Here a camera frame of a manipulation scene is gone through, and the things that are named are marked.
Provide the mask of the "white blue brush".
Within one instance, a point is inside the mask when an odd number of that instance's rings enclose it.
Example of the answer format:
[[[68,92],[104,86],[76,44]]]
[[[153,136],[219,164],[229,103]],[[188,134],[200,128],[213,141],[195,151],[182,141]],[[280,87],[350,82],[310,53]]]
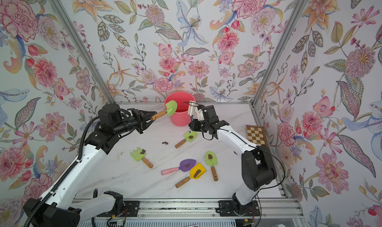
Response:
[[[189,103],[189,109],[188,109],[188,114],[190,116],[190,123],[189,123],[189,128],[192,131],[195,131],[197,129],[197,125],[199,123],[199,113],[198,113],[198,105],[194,104],[193,102]]]

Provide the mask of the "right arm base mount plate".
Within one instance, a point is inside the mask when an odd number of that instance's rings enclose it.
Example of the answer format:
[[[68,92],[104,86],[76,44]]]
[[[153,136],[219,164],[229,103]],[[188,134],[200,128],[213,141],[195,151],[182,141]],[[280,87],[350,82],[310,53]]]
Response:
[[[260,210],[257,201],[242,206],[234,200],[219,200],[215,212],[221,217],[259,217]]]

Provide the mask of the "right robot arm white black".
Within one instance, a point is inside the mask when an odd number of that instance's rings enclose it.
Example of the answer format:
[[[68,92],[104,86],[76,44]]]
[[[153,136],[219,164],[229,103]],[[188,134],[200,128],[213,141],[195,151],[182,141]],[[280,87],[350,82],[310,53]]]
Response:
[[[277,178],[274,156],[266,145],[257,146],[238,134],[225,120],[220,120],[212,105],[188,102],[191,131],[208,133],[241,155],[243,184],[233,194],[236,208],[248,208],[260,190],[266,189]]]

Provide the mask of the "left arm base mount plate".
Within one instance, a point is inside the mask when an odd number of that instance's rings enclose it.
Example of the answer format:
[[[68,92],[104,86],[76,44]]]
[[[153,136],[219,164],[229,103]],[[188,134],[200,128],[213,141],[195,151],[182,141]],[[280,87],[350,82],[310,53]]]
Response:
[[[121,217],[137,217],[139,211],[139,201],[120,201],[114,205],[113,209],[109,212],[97,215],[97,217],[112,217],[121,214]]]

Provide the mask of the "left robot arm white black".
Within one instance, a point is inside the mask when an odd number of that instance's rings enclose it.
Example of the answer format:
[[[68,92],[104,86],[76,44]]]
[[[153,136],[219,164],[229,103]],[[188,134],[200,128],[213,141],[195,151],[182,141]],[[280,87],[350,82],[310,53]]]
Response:
[[[123,196],[113,191],[76,205],[73,200],[90,173],[120,139],[134,131],[142,134],[159,117],[155,111],[124,110],[115,103],[105,105],[85,127],[75,160],[39,198],[30,198],[24,204],[27,215],[24,226],[76,227],[100,214],[123,213]]]

